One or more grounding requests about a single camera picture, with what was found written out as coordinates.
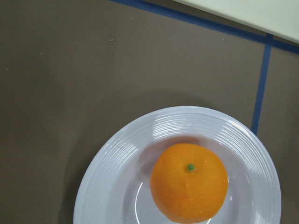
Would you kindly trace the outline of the orange fruit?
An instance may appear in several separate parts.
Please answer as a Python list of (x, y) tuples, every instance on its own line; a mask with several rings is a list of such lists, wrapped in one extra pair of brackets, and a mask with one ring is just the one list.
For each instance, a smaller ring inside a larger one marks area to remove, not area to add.
[(228, 191), (224, 163), (213, 151), (178, 143), (156, 161), (150, 190), (158, 209), (171, 221), (194, 224), (217, 214)]

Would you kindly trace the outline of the white ridged plate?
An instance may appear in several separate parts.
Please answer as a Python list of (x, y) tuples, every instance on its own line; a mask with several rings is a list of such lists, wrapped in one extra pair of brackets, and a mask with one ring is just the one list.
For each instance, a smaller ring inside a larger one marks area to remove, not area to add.
[(171, 224), (165, 212), (204, 214), (203, 224), (278, 224), (281, 192), (261, 141), (212, 109), (148, 113), (113, 135), (91, 161), (75, 224)]

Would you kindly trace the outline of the cream bear tray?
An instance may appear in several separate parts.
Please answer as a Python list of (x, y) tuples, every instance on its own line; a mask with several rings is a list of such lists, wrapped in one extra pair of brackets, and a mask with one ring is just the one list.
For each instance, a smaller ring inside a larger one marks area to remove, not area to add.
[(181, 4), (299, 42), (298, 0), (179, 0)]

